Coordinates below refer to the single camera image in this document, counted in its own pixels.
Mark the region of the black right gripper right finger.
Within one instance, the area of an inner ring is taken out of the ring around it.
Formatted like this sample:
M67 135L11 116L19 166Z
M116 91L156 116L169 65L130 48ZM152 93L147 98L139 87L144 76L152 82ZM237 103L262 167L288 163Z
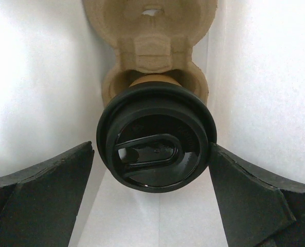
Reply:
M210 146L209 171L228 246L305 246L305 184Z

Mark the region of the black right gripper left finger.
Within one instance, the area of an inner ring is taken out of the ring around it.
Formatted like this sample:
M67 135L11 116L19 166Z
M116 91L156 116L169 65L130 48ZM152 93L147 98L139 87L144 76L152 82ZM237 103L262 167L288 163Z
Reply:
M0 177L0 246L68 246L93 159L84 142Z

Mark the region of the black plastic cup lid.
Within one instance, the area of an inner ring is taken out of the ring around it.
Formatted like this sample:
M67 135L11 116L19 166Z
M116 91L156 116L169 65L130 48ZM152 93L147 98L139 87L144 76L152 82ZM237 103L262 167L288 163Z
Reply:
M174 191L195 180L216 142L214 119L200 98L161 81L114 97L96 131L99 154L112 176L149 193Z

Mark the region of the light blue paper bag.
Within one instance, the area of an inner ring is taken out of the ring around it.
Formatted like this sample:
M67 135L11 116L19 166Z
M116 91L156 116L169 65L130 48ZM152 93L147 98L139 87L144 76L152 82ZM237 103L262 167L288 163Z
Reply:
M305 184L305 1L219 1L193 49L218 143ZM94 141L114 52L81 1L0 1L0 177ZM118 183L95 155L70 246L227 246L209 171L182 189Z

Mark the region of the brown paper coffee cup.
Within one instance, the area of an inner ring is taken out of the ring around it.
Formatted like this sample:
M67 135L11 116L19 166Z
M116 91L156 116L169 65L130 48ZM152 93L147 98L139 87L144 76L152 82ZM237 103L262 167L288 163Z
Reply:
M162 75L162 74L149 74L136 79L129 85L129 87L147 82L164 82L164 83L170 83L177 86L181 86L175 79L173 79L170 76Z

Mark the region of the brown cardboard cup carrier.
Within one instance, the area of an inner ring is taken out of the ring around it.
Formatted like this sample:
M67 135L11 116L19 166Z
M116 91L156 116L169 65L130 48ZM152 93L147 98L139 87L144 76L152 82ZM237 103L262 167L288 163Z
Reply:
M208 32L217 5L217 1L84 1L89 23L116 57L102 83L103 103L152 75L170 78L206 102L208 84L192 60L192 50Z

